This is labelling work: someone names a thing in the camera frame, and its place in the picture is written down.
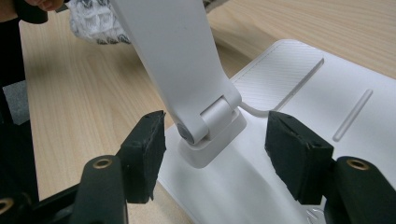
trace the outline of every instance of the white plastic panel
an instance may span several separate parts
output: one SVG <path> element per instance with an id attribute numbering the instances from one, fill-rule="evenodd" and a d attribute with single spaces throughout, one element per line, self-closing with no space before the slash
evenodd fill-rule
<path id="1" fill-rule="evenodd" d="M 370 161 L 395 188 L 396 80 L 322 53 L 324 64 L 280 111 L 331 143 L 335 159 L 354 156 Z M 372 94 L 344 135 L 333 141 L 367 90 Z M 195 223 L 325 223 L 323 202 L 299 205 L 276 175 L 264 150 L 267 119 L 241 113 L 246 129 L 204 169 L 194 169 L 181 158 L 177 129 L 168 129 L 159 181 Z"/>
<path id="2" fill-rule="evenodd" d="M 275 43 L 232 78 L 257 112 L 278 110 L 323 64 L 323 52 L 294 40 Z"/>

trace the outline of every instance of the textured surface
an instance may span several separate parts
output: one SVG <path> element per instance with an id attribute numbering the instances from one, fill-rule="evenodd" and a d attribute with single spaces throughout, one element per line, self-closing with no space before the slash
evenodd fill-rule
<path id="1" fill-rule="evenodd" d="M 321 66 L 322 59 L 320 50 L 304 43 L 282 42 L 233 77 L 233 84 L 250 107 L 279 109 Z"/>

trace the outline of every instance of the table surface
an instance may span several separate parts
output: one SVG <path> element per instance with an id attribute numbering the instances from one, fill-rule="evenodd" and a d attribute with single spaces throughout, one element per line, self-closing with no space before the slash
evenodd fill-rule
<path id="1" fill-rule="evenodd" d="M 69 12 L 21 22 L 41 199 L 79 182 L 90 159 L 114 155 L 145 114 L 164 109 L 134 48 L 76 38 Z M 232 76 L 278 39 L 292 38 L 396 78 L 393 0 L 231 0 L 208 14 Z M 166 128 L 173 121 L 165 120 Z M 154 201 L 129 204 L 131 223 L 189 223 L 161 184 Z"/>

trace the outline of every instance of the bubble wrap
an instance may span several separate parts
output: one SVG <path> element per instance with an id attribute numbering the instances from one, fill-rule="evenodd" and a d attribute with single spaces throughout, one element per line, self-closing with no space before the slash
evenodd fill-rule
<path id="1" fill-rule="evenodd" d="M 228 0 L 203 0 L 206 12 Z M 70 29 L 76 37 L 100 45 L 130 44 L 109 0 L 70 0 Z"/>

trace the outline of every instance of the white bracket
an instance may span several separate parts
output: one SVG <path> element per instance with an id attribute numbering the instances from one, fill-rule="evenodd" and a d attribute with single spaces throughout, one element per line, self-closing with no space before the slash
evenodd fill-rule
<path id="1" fill-rule="evenodd" d="M 191 164 L 194 167 L 207 165 L 246 122 L 237 111 L 242 97 L 221 67 L 202 1 L 115 0 L 111 4 L 186 147 L 194 152 L 184 155 L 205 155 L 187 159 L 197 161 Z M 238 125 L 231 125 L 236 120 Z"/>

